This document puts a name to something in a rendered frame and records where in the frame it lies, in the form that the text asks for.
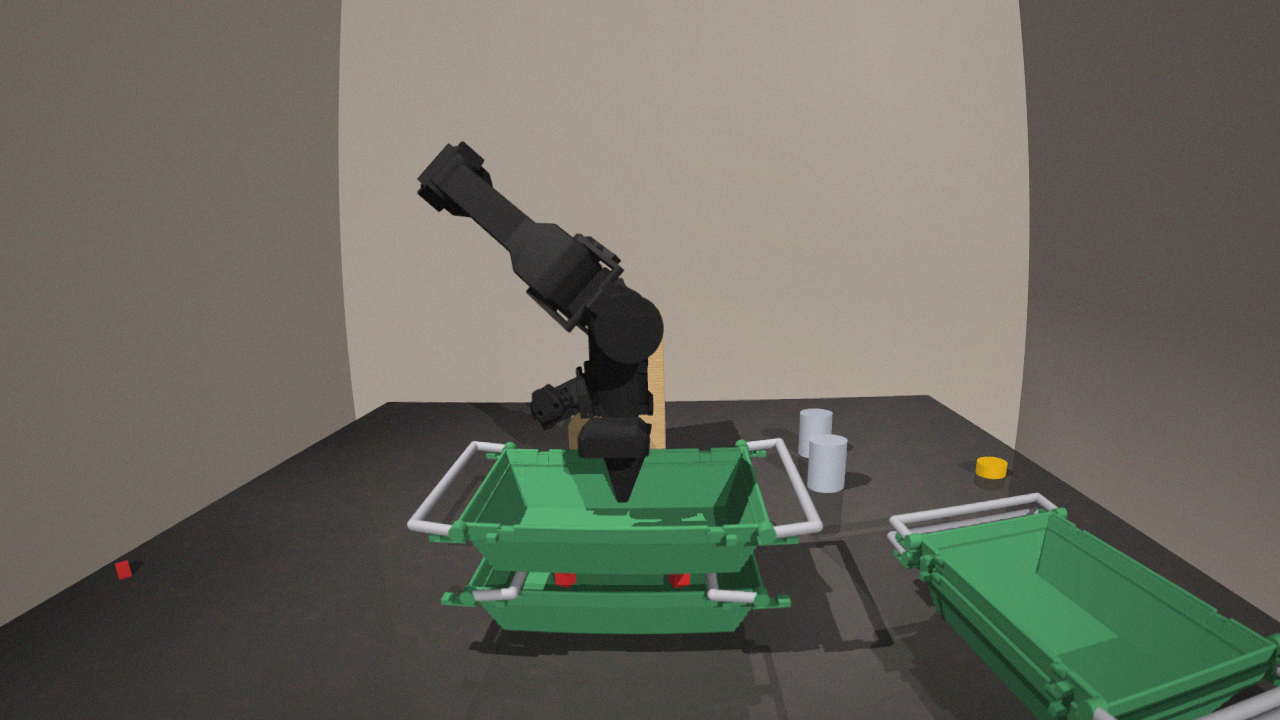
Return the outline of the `yellow flat cylinder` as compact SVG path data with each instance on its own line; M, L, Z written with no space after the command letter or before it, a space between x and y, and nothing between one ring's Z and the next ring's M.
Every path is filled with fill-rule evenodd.
M977 459L977 475L986 477L988 479L1002 479L1006 477L1007 461L1002 457L978 457Z

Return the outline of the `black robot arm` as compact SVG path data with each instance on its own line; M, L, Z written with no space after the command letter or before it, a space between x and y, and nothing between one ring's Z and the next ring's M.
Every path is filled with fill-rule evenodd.
M617 363L650 357L663 338L663 319L650 300L618 278L625 272L620 258L591 236L572 238L559 225L532 222L493 188L483 161L465 141L445 143L419 176L419 196L436 211L470 217L492 234L509 252L515 274L530 286L525 292L568 333L575 325L586 333L589 350ZM544 430L577 414L594 416L586 363L573 379L532 392L530 416Z

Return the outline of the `grey cylinder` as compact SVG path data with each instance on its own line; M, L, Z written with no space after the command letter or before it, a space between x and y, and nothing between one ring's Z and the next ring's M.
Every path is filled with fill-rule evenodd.
M832 434L832 413L824 409L804 409L800 411L800 430L797 454L809 457L809 439L813 436Z
M813 436L809 439L806 486L818 493L844 489L847 439L842 436Z

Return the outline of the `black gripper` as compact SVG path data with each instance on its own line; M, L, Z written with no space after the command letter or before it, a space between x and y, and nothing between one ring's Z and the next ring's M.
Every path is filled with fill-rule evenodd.
M653 395L648 389L648 357L617 363L589 350L586 372L594 416L579 433L579 457L603 459L620 503L628 502L644 459L649 456Z

